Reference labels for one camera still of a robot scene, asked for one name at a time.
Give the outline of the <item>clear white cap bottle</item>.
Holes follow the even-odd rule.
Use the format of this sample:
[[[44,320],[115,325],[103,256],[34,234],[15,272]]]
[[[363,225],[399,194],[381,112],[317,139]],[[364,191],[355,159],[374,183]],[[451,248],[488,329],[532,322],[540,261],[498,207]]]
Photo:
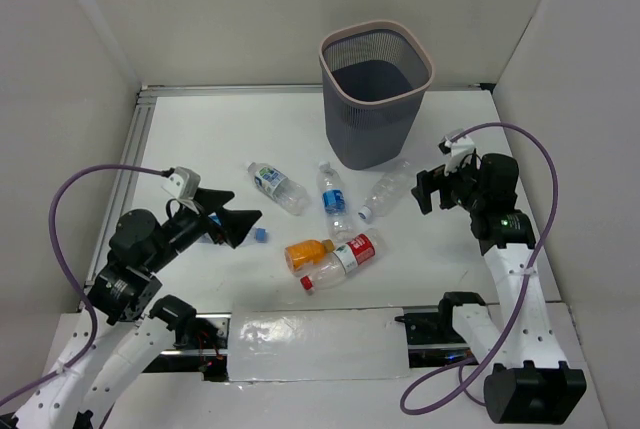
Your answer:
[[[415,178],[412,164],[399,160],[394,168],[385,173],[371,188],[357,214],[365,223],[387,216],[410,191]]]

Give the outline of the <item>red label water bottle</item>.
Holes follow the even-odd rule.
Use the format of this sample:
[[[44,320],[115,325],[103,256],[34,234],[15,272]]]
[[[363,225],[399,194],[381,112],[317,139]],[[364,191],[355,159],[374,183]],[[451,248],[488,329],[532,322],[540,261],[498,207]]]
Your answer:
[[[386,249],[380,231],[370,228],[337,246],[300,278],[300,284],[307,293],[338,286],[381,259]]]

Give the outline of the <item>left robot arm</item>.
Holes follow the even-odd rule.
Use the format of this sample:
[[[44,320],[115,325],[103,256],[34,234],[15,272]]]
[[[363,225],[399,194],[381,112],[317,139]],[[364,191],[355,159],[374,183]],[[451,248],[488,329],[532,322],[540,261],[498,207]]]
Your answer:
[[[89,307],[53,368],[6,428],[99,428],[117,399],[169,344],[196,339],[196,310],[176,296],[157,294],[157,273],[208,236],[238,247],[261,218],[259,210],[227,210],[231,191],[198,189],[169,211],[164,223],[146,209],[120,217],[106,266],[88,292]]]

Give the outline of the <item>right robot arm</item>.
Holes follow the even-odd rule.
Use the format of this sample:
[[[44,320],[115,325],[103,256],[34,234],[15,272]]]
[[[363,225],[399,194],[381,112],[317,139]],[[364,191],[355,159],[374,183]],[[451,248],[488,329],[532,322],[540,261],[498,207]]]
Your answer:
[[[477,362],[461,388],[482,383],[482,400],[496,424],[563,424],[585,394],[580,369],[570,367],[548,313],[533,255],[537,239],[529,217],[517,209],[517,161],[479,156],[469,137],[446,137],[439,145],[445,164],[422,171],[412,194],[422,213],[459,206],[496,286],[504,326],[498,328],[482,298],[448,292],[436,328],[448,341],[461,338]]]

